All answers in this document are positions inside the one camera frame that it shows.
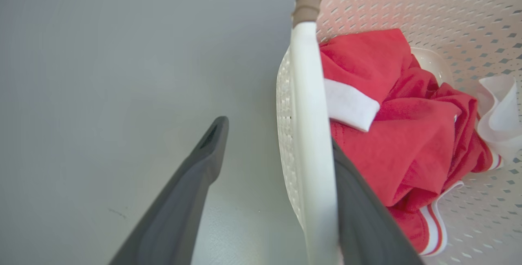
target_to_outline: plastic basket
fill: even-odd
[[[311,264],[339,262],[337,196],[319,42],[400,28],[423,68],[474,94],[482,77],[522,85],[521,0],[296,0],[276,87],[288,196]],[[469,174],[440,201],[449,242],[427,264],[521,264],[522,153],[500,170]]]

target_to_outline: fabric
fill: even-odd
[[[399,29],[339,36],[320,50],[327,93],[337,87],[327,94],[334,100],[328,112],[337,115],[330,116],[334,140],[416,250],[441,252],[447,234],[436,207],[440,197],[465,174],[502,164],[498,150],[475,131],[477,99],[439,86]],[[360,106],[371,101],[380,107]]]
[[[501,75],[479,80],[477,96],[480,137],[502,157],[512,159],[522,146],[518,121],[517,84],[514,77]]]
[[[325,79],[328,117],[360,131],[369,131],[380,105],[351,85]]]

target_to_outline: red and white stripe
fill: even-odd
[[[491,164],[491,167],[488,170],[496,170],[500,167],[504,166],[504,161],[502,160],[502,157],[498,155],[495,151],[491,150],[491,156],[493,157],[493,163]]]
[[[446,226],[442,220],[442,216],[438,211],[438,200],[446,193],[454,188],[460,188],[464,185],[462,181],[457,181],[449,189],[440,194],[431,204],[420,209],[422,216],[427,224],[429,239],[426,248],[420,253],[421,256],[435,256],[442,252],[448,244],[448,233]]]

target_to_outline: white cloth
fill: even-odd
[[[500,75],[481,79],[479,83],[477,99],[480,120],[477,132],[493,151],[511,161],[522,148],[516,80]]]
[[[369,131],[380,109],[379,102],[350,85],[331,79],[325,79],[325,92],[328,117],[365,133]]]

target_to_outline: gray object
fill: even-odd
[[[419,255],[354,164],[332,139],[339,243],[346,265],[422,265]]]
[[[210,185],[218,178],[228,136],[218,117],[168,181],[111,265],[189,265]]]

